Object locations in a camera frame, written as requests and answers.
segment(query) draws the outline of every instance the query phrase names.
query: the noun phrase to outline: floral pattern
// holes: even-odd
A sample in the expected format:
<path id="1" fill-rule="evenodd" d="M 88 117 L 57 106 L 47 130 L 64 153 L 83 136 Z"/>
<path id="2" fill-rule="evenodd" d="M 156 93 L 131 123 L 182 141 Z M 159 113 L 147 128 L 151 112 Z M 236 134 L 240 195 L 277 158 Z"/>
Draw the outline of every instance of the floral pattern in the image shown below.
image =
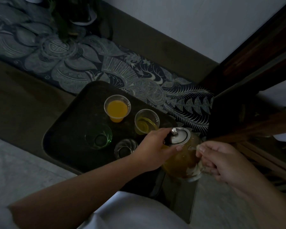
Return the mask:
<path id="1" fill-rule="evenodd" d="M 24 0 L 0 0 L 0 59 L 74 95 L 103 80 L 206 136 L 213 95 L 147 58 L 74 26 L 61 42 L 49 12 Z"/>

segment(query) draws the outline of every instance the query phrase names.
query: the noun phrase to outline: green glass cup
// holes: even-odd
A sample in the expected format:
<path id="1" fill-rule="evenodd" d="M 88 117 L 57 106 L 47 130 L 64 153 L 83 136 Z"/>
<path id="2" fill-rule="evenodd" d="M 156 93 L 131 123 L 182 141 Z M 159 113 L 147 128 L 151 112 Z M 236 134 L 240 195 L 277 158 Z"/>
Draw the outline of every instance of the green glass cup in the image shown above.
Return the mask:
<path id="1" fill-rule="evenodd" d="M 95 124 L 85 134 L 85 141 L 92 149 L 103 149 L 110 144 L 112 132 L 109 126 Z"/>

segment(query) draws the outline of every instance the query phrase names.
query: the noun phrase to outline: silver teapot lid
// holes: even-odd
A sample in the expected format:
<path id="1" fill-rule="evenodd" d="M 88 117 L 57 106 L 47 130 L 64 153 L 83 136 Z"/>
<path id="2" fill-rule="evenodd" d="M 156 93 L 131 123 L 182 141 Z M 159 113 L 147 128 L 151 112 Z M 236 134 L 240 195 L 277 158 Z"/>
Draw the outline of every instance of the silver teapot lid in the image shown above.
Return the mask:
<path id="1" fill-rule="evenodd" d="M 167 146 L 184 145 L 191 137 L 191 133 L 186 128 L 172 128 L 170 133 L 164 139 L 164 144 Z"/>

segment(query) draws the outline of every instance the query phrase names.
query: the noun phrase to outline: orange juice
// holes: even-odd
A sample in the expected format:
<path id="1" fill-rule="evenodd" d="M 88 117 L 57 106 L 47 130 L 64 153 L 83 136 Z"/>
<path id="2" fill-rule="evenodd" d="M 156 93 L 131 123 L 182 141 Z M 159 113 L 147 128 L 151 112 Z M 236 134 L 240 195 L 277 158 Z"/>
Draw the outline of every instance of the orange juice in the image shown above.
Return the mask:
<path id="1" fill-rule="evenodd" d="M 121 122 L 123 120 L 123 117 L 127 114 L 127 111 L 127 105 L 120 100 L 111 101 L 107 107 L 108 115 L 111 116 L 110 119 L 115 123 Z"/>

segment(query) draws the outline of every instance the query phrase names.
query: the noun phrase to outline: white sleeve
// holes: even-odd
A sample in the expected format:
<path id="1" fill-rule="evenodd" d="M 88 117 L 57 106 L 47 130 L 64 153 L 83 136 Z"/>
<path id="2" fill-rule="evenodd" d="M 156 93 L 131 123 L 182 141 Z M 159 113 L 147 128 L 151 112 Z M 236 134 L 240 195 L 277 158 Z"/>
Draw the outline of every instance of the white sleeve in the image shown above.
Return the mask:
<path id="1" fill-rule="evenodd" d="M 8 208 L 0 208 L 0 229 L 19 229 Z"/>

